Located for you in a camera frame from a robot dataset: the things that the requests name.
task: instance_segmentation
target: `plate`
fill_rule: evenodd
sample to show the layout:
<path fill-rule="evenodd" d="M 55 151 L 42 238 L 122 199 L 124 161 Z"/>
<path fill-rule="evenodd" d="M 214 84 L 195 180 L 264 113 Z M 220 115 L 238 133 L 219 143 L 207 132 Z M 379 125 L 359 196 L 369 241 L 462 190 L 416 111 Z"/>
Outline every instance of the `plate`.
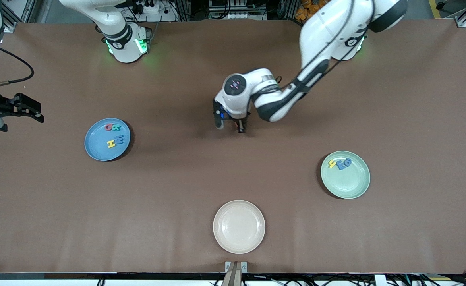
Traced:
<path fill-rule="evenodd" d="M 93 124 L 84 138 L 84 149 L 97 161 L 111 161 L 127 150 L 131 141 L 128 125 L 117 118 L 106 118 Z"/>
<path fill-rule="evenodd" d="M 355 153 L 337 151 L 329 154 L 321 165 L 325 187 L 342 199 L 356 199 L 371 183 L 371 173 L 365 161 Z"/>
<path fill-rule="evenodd" d="M 225 203 L 213 219 L 213 235 L 218 244 L 235 255 L 255 250 L 263 241 L 264 232 L 263 214 L 248 201 Z"/>

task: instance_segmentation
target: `gray floor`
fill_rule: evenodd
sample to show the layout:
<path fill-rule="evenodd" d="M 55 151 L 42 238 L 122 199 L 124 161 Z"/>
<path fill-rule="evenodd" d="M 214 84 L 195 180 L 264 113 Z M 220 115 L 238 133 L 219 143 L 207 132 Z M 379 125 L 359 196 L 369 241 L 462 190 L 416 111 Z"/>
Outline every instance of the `gray floor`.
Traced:
<path fill-rule="evenodd" d="M 445 9 L 462 9 L 466 6 L 466 0 L 450 0 Z M 406 19 L 434 18 L 429 0 L 408 0 L 408 11 Z M 91 23 L 86 16 L 64 7 L 58 0 L 44 0 L 40 6 L 39 13 L 35 18 L 38 23 Z"/>

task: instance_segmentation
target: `tabletop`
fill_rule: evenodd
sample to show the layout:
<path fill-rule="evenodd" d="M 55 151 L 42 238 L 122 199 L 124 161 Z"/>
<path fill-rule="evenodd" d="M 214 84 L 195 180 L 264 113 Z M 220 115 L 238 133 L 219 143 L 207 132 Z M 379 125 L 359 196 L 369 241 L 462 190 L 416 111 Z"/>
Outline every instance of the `tabletop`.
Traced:
<path fill-rule="evenodd" d="M 232 73 L 300 69 L 289 21 L 161 23 L 150 54 L 122 64 L 92 24 L 22 24 L 2 47 L 35 76 L 0 87 L 39 101 L 46 122 L 0 132 L 0 272 L 462 272 L 466 268 L 466 29 L 405 20 L 369 33 L 280 122 L 217 130 L 211 101 Z M 0 53 L 0 81 L 28 70 Z M 129 123 L 113 162 L 83 147 L 104 118 Z M 319 176 L 348 150 L 371 185 L 338 199 Z M 233 255 L 212 222 L 233 199 L 266 221 Z"/>

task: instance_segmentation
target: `black circular cap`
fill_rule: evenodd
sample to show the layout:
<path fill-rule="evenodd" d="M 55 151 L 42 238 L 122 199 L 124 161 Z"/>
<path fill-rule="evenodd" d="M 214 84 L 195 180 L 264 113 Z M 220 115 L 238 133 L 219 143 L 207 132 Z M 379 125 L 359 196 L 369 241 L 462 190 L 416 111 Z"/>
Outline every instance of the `black circular cap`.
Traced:
<path fill-rule="evenodd" d="M 245 90 L 246 86 L 247 82 L 245 81 L 245 78 L 239 74 L 234 74 L 226 79 L 226 83 L 224 83 L 224 91 L 228 95 L 238 95 Z"/>

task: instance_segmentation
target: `white plate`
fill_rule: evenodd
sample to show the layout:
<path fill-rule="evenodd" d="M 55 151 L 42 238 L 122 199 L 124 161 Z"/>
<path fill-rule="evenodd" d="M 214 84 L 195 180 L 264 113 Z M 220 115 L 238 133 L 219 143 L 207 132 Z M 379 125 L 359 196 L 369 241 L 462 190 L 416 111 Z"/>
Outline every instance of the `white plate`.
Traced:
<path fill-rule="evenodd" d="M 213 235 L 218 244 L 235 255 L 255 250 L 263 241 L 264 232 L 263 214 L 248 201 L 225 203 L 213 219 Z"/>

